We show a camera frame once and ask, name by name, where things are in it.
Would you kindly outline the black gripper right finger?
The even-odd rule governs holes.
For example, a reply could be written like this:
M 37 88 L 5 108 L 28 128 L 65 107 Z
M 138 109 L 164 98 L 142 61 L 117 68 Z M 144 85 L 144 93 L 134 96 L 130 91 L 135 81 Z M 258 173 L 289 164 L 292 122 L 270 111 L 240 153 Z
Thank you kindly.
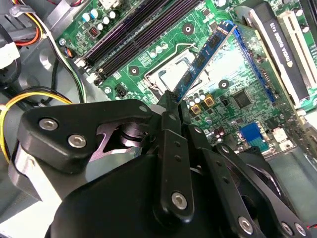
M 224 143 L 211 146 L 203 131 L 190 123 L 185 102 L 179 106 L 182 130 L 190 143 L 192 163 L 219 201 L 221 234 L 226 238 L 310 238 L 294 213 L 273 170 L 258 153 L 244 161 Z

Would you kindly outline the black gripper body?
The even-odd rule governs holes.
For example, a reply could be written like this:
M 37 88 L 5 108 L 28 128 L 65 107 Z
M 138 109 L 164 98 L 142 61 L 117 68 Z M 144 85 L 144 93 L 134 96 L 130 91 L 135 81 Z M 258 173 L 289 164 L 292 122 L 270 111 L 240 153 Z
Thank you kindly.
M 133 159 L 71 192 L 50 225 L 52 238 L 245 238 L 231 226 L 215 186 L 191 171 L 195 212 L 191 222 L 157 217 L 156 156 Z

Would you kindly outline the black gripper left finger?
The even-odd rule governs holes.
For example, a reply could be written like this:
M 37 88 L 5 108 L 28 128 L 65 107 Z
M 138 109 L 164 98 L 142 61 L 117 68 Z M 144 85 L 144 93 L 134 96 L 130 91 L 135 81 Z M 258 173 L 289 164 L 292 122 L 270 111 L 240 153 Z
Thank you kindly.
M 18 168 L 23 154 L 54 172 L 75 175 L 112 150 L 155 149 L 161 160 L 158 210 L 188 222 L 194 201 L 181 127 L 190 122 L 186 103 L 169 91 L 152 106 L 128 99 L 31 109 L 20 120 L 9 177 L 17 188 L 39 198 L 30 175 Z

